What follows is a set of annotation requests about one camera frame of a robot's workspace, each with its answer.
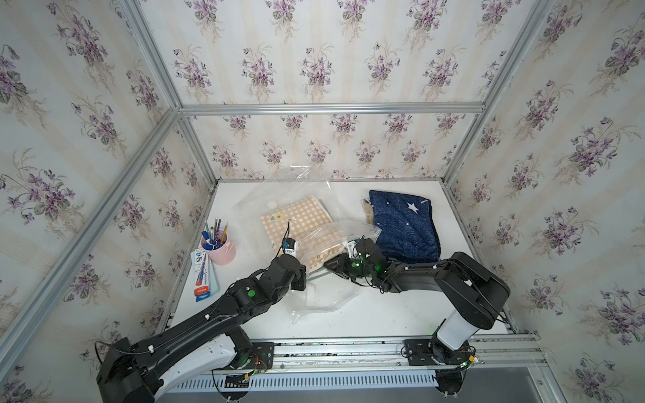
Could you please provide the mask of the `beige floral fleece blanket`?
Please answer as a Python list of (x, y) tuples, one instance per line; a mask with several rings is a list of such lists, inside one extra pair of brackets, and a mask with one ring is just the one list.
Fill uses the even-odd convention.
[(367, 199), (363, 199), (361, 202), (361, 206), (364, 211), (366, 223), (373, 224), (375, 222), (374, 219), (374, 209), (373, 206), (371, 205), (370, 201)]

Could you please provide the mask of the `orange gingham sunflower blanket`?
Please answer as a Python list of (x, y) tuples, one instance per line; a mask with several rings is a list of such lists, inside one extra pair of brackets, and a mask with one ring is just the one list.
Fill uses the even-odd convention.
[(298, 242), (297, 258), (309, 273), (344, 251), (344, 230), (314, 195), (264, 213), (260, 222), (274, 249), (281, 245), (285, 231), (290, 230), (289, 236)]

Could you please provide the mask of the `clear plastic vacuum bag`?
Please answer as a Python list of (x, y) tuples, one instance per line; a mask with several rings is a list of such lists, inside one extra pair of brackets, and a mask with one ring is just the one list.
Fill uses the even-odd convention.
[(324, 263), (352, 253), (363, 238), (377, 240), (381, 230), (349, 216), (323, 171), (312, 166), (279, 169), (243, 196), (233, 213), (260, 258), (281, 255), (284, 237), (296, 241), (295, 256), (307, 269), (307, 283), (303, 292), (292, 290), (284, 299), (292, 322), (337, 312), (359, 295), (357, 285), (332, 275)]

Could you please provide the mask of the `navy star pattern blanket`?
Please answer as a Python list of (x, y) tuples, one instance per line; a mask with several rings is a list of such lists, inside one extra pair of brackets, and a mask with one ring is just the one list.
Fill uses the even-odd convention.
[(376, 244), (388, 260), (429, 263), (440, 259), (441, 244), (428, 198), (404, 193), (369, 193), (374, 225), (381, 230)]

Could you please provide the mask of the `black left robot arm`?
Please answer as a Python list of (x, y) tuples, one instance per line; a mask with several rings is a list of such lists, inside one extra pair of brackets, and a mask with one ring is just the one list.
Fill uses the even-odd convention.
[(218, 300), (176, 326), (138, 342), (109, 344), (97, 374), (104, 402), (154, 402), (208, 369), (241, 368), (253, 348), (242, 329), (289, 290), (304, 290), (305, 265), (281, 255), (231, 284)]

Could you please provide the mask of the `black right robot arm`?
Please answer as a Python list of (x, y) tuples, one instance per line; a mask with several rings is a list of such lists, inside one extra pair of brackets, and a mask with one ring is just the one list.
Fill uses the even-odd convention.
[(388, 260), (369, 238), (359, 240), (347, 251), (324, 262), (324, 268), (354, 284), (379, 292), (403, 293), (410, 290), (443, 293), (454, 311), (439, 325), (422, 348), (406, 353), (432, 359), (438, 364), (463, 363), (475, 353), (469, 339), (481, 329), (490, 330), (511, 295), (499, 276), (463, 252), (431, 263), (403, 263)]

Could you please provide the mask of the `pink pen cup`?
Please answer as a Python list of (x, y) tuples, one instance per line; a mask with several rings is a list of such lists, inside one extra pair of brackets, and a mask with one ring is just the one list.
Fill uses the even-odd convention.
[(223, 245), (213, 246), (204, 238), (200, 238), (201, 247), (208, 258), (216, 266), (225, 266), (233, 262), (236, 257), (236, 249), (233, 243), (227, 242)]

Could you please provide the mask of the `white toothpaste box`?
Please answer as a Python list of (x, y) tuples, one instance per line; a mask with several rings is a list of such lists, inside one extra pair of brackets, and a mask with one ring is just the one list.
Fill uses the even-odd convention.
[(219, 292), (213, 263), (206, 250), (191, 252), (191, 264), (194, 275), (193, 294), (197, 302), (208, 299)]

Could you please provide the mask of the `blue pen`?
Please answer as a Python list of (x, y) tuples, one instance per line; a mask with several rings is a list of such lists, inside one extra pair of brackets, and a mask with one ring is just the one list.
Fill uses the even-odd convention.
[(215, 250), (218, 246), (218, 241), (213, 240), (211, 234), (208, 231), (202, 231), (202, 247), (205, 250)]

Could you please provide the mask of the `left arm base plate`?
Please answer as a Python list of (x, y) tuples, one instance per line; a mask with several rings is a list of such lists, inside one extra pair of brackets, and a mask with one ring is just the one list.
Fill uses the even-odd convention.
[(249, 349), (242, 353), (234, 352), (233, 358), (226, 364), (211, 364), (208, 370), (252, 370), (265, 371), (273, 367), (275, 354), (274, 342), (252, 342)]

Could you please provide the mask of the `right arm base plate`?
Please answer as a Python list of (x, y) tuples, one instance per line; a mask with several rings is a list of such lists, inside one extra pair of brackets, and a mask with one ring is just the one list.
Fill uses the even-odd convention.
[(475, 362), (476, 349), (468, 342), (452, 350), (438, 339), (406, 339), (400, 350), (410, 366), (454, 366), (467, 368)]

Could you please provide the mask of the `aluminium mounting rail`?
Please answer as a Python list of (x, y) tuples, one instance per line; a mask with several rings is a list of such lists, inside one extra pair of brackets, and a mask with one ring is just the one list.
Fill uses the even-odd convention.
[[(400, 350), (406, 339), (430, 337), (360, 337), (322, 339), (255, 339), (245, 335), (219, 336), (204, 344), (173, 365), (161, 364), (168, 348), (154, 350), (148, 371), (156, 370), (164, 380), (190, 378), (208, 371), (215, 364), (226, 364), (234, 352), (242, 353), (252, 342), (274, 342), (273, 372), (314, 372), (350, 370), (386, 370), (438, 368), (454, 366), (410, 366)], [(470, 368), (523, 368), (545, 367), (548, 362), (544, 352), (532, 335), (483, 334), (475, 335), (469, 344), (476, 349), (475, 362)]]

